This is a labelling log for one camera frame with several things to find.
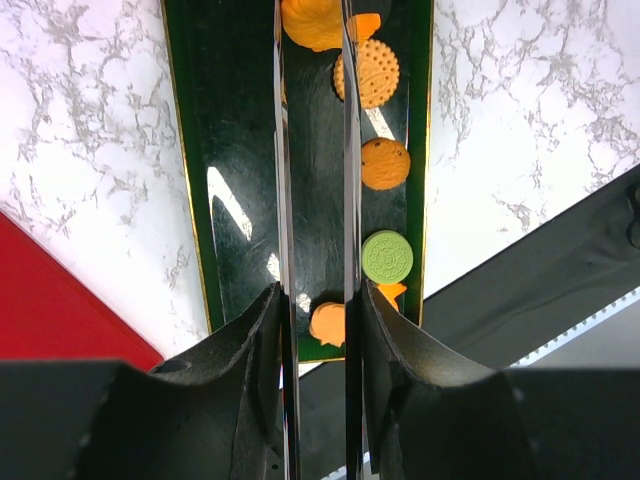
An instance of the marble countertop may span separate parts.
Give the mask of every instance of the marble countertop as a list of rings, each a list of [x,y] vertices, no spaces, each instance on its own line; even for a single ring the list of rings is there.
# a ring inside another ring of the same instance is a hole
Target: marble countertop
[[[638,163],[633,0],[436,2],[430,294]],[[163,355],[207,334],[158,0],[0,5],[0,208]]]

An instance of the green cookie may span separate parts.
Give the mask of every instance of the green cookie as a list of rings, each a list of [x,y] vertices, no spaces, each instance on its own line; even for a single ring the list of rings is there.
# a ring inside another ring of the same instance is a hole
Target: green cookie
[[[362,246],[362,270],[378,284],[401,282],[409,275],[412,265],[411,246],[399,233],[380,230]]]

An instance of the gold edge trim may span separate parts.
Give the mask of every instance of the gold edge trim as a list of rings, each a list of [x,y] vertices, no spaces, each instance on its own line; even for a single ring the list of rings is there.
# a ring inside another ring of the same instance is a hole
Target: gold edge trim
[[[173,55],[171,53],[171,39],[169,37],[169,25],[167,25],[167,7],[166,0],[161,0],[162,8],[162,24],[164,26],[164,36],[167,44],[167,54],[169,58],[169,74],[171,76],[171,89],[173,91],[173,102],[176,109],[176,120],[178,121],[178,134],[180,137],[180,153],[182,155],[182,168],[184,170],[184,178],[187,183],[187,198],[189,199],[189,212],[191,214],[191,229],[193,231],[193,240],[196,247],[196,257],[198,259],[198,274],[200,276],[200,289],[202,290],[202,300],[204,301],[204,314],[207,320],[207,331],[209,335],[213,333],[213,325],[211,323],[211,314],[209,312],[209,299],[207,298],[207,289],[204,281],[204,268],[202,266],[202,255],[200,253],[200,238],[198,236],[198,227],[195,221],[195,212],[193,209],[193,198],[191,197],[191,182],[189,181],[189,169],[187,168],[187,152],[184,145],[184,134],[182,132],[182,119],[180,116],[180,104],[178,103],[178,92],[176,90],[175,69],[173,67]]]
[[[344,361],[344,357],[335,357],[335,358],[328,358],[326,360],[303,360],[300,363],[300,365],[305,365],[307,363],[329,363],[329,362],[343,362]]]
[[[426,133],[426,158],[425,158],[425,168],[424,168],[424,222],[422,222],[422,258],[420,261],[421,264],[421,278],[420,289],[422,291],[420,301],[420,307],[418,310],[418,326],[422,328],[422,324],[424,323],[424,286],[425,286],[425,276],[426,276],[426,266],[427,266],[427,249],[429,245],[427,244],[427,235],[429,232],[429,215],[428,215],[428,204],[427,201],[427,187],[428,187],[428,179],[429,179],[429,166],[431,160],[431,86],[433,79],[433,32],[434,32],[434,24],[435,24],[435,0],[431,0],[431,21],[429,25],[429,63],[427,64],[427,133]]]

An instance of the snack food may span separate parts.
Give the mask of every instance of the snack food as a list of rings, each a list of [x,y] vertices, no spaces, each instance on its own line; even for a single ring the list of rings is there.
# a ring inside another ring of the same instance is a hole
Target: snack food
[[[321,345],[327,343],[340,347],[345,341],[345,310],[341,303],[327,302],[319,305],[311,316],[309,333],[320,340]]]
[[[401,283],[392,283],[391,285],[378,285],[378,290],[384,295],[384,298],[391,304],[396,311],[399,310],[396,298],[407,291],[407,287]]]
[[[360,13],[353,19],[358,42],[380,28],[377,13]],[[282,0],[282,26],[291,40],[314,52],[342,47],[340,0]]]
[[[374,138],[362,147],[362,183],[372,190],[389,190],[409,175],[411,157],[404,145],[388,138]]]
[[[380,40],[369,39],[358,46],[358,84],[363,108],[387,103],[398,88],[400,65],[393,51]],[[342,54],[333,69],[336,93],[344,101],[344,62]]]
[[[411,246],[399,233],[380,230],[362,246],[362,270],[378,284],[401,282],[409,275],[412,265]]]

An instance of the orange snack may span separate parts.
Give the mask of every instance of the orange snack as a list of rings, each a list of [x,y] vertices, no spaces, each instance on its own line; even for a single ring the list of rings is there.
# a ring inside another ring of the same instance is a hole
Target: orange snack
[[[398,88],[400,65],[395,53],[380,40],[369,39],[358,45],[358,85],[363,108],[387,103]],[[344,62],[342,54],[333,69],[333,85],[344,101]]]
[[[361,13],[353,18],[358,43],[380,28],[377,13]],[[342,47],[340,0],[282,0],[282,26],[291,40],[314,52]]]
[[[374,138],[362,147],[362,183],[372,190],[389,190],[409,175],[411,157],[404,145],[388,138]]]
[[[321,345],[327,343],[336,347],[345,341],[345,311],[341,303],[327,302],[315,309],[311,316],[309,333],[320,340]]]
[[[407,287],[401,283],[392,283],[391,285],[378,285],[378,290],[380,290],[380,293],[384,295],[391,306],[398,311],[399,307],[396,298],[406,292]]]

